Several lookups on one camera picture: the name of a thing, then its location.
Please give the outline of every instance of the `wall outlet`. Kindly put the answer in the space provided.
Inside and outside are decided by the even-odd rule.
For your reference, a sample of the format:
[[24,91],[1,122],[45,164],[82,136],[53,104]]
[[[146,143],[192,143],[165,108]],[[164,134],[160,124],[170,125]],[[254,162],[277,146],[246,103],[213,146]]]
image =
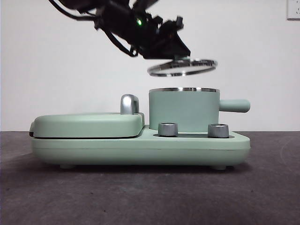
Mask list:
[[287,19],[300,20],[300,0],[287,0]]

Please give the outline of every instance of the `metal ring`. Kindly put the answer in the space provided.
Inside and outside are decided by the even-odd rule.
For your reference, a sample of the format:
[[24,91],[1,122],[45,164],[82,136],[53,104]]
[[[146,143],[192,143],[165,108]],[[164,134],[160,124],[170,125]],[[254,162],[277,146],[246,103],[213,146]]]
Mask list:
[[149,93],[155,91],[205,91],[205,92],[216,92],[220,93],[219,89],[214,88],[158,88],[158,89],[151,89]]
[[[214,70],[217,67],[218,63],[214,60],[194,60],[182,59],[174,60],[165,64],[158,66],[150,67],[147,71],[151,76],[186,76],[194,75],[199,73],[208,72]],[[186,71],[185,68],[193,68],[195,70]],[[169,69],[182,69],[180,72],[166,72]]]

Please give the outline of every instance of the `silver knob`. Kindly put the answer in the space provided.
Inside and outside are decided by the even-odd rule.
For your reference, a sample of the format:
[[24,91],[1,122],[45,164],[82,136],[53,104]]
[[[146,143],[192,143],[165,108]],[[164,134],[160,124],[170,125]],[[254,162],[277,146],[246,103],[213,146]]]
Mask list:
[[174,137],[178,135],[177,123],[159,123],[158,135],[164,137]]
[[229,129],[227,124],[210,124],[208,125],[208,137],[227,138]]
[[121,98],[121,115],[139,113],[139,99],[134,95],[123,95]]

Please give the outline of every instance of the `metal pot rim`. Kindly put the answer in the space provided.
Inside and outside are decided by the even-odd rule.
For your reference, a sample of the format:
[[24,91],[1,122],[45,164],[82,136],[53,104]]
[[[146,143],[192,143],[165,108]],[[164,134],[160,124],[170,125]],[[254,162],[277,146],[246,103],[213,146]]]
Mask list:
[[214,88],[158,88],[158,89],[151,89],[149,93],[155,92],[155,91],[204,91],[204,92],[215,92],[215,93],[220,93],[219,89],[214,89]]

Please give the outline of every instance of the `appliance base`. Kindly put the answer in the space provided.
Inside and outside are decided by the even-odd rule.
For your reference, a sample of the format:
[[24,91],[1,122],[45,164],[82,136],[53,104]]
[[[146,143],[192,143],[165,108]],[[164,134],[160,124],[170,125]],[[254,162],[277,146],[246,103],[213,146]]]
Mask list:
[[145,126],[133,138],[31,139],[34,154],[63,169],[75,165],[207,165],[217,170],[238,165],[250,151],[250,139],[230,132],[231,138],[207,133],[160,137]]

